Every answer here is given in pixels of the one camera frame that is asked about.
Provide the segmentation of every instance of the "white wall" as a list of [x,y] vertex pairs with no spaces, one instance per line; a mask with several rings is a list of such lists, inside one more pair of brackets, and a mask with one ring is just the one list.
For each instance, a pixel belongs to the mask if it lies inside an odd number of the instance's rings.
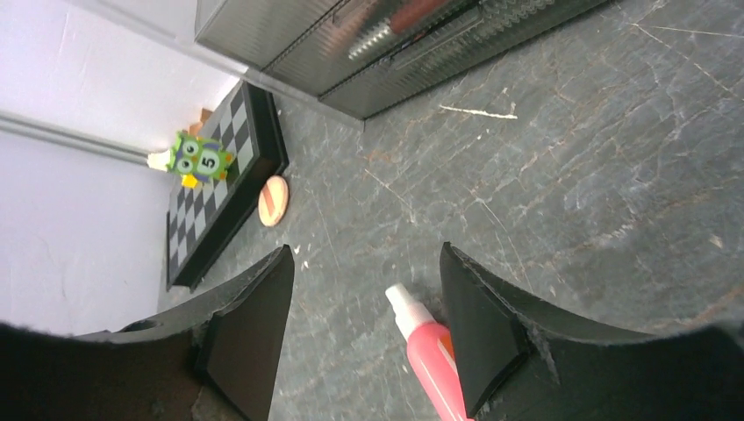
[[194,24],[199,0],[66,1],[133,30],[149,30],[152,35],[157,32],[164,39],[172,39],[183,45],[194,44]]
[[[173,4],[170,14],[149,9],[172,17],[167,25],[183,34],[196,9],[195,0],[184,4]],[[59,0],[0,0],[0,16],[0,110],[128,146],[168,147],[201,107],[216,107],[237,82]]]
[[157,311],[170,175],[0,132],[0,315],[58,334]]

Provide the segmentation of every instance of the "black drawer unit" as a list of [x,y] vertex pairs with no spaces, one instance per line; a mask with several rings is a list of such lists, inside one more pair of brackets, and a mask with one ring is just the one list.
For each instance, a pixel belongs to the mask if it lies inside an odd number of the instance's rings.
[[266,67],[340,0],[199,0],[196,41]]
[[475,0],[342,0],[263,71],[320,96],[395,47],[422,36],[427,28],[474,3]]
[[368,118],[604,1],[482,0],[388,52],[321,102]]

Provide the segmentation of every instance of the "number 5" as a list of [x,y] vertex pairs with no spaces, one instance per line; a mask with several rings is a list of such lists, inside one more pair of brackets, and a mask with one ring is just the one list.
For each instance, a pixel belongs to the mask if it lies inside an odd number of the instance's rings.
[[205,167],[209,169],[214,168],[215,163],[216,162],[212,158],[206,158],[206,157],[202,158],[202,165],[204,165]]

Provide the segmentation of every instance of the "orange label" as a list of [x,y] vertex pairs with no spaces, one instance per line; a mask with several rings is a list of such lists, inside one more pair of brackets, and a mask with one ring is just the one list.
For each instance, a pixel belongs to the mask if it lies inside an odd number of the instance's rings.
[[449,366],[457,373],[457,366],[454,364],[454,349],[452,348],[452,336],[450,334],[440,336],[439,347],[447,359]]
[[449,354],[449,357],[454,360],[454,349],[452,348],[452,335],[449,333],[446,335],[440,336],[440,342],[442,346],[444,347],[444,350],[447,351]]

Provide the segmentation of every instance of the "yellow toy piece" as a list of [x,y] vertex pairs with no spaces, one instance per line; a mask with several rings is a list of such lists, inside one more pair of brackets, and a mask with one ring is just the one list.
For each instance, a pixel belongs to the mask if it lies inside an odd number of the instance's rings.
[[189,175],[182,175],[181,177],[181,185],[183,187],[187,187],[189,189],[194,189],[196,186],[199,185],[199,180],[191,174]]

